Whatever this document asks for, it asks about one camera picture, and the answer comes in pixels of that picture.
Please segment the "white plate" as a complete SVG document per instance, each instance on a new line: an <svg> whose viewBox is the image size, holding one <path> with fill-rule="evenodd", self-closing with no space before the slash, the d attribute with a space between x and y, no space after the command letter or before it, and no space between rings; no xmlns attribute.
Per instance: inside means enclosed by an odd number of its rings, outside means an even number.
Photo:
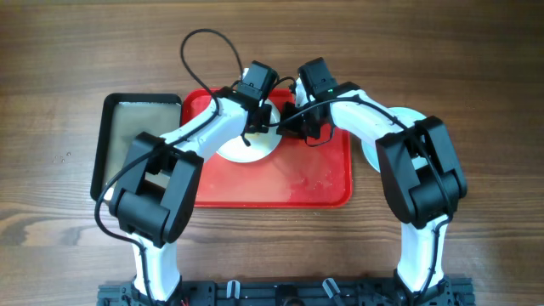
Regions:
<svg viewBox="0 0 544 306"><path fill-rule="evenodd" d="M218 101L217 154L230 162L250 163L264 159L278 146L281 136L276 133L277 127L270 127L267 132L248 131L256 111L245 110L230 99L219 98Z"/></svg>

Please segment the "light blue plate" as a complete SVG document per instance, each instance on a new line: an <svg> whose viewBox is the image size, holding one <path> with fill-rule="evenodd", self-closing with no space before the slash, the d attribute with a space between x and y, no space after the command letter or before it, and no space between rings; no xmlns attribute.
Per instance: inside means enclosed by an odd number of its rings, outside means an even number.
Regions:
<svg viewBox="0 0 544 306"><path fill-rule="evenodd" d="M406 107L390 107L389 109L397 115L407 116L413 122L426 118L421 112ZM380 168L376 149L364 142L361 143L361 149L368 163L379 173ZM423 157L416 155L412 159L412 164L418 170L421 167L427 166L428 163Z"/></svg>

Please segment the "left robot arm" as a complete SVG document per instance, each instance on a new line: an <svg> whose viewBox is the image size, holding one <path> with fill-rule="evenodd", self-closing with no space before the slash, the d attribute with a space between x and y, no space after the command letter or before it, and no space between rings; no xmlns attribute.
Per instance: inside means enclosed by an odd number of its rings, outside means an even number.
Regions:
<svg viewBox="0 0 544 306"><path fill-rule="evenodd" d="M161 136L138 134L121 170L107 183L107 200L119 223L117 239L132 244L137 274L133 298L143 305L183 303L175 245L196 202L205 162L228 141L262 132L269 106L267 89L240 83L211 94L208 107Z"/></svg>

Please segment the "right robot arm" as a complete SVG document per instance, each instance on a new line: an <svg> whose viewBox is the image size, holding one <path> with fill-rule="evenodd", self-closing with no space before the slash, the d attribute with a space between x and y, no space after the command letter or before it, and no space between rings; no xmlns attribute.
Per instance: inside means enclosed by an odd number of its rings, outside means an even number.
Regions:
<svg viewBox="0 0 544 306"><path fill-rule="evenodd" d="M401 222L401 255L394 271L396 303L420 305L446 292L445 232L468 183L445 124L388 108L352 82L297 79L294 108L280 124L303 129L326 122L373 148L367 159L381 175L386 202Z"/></svg>

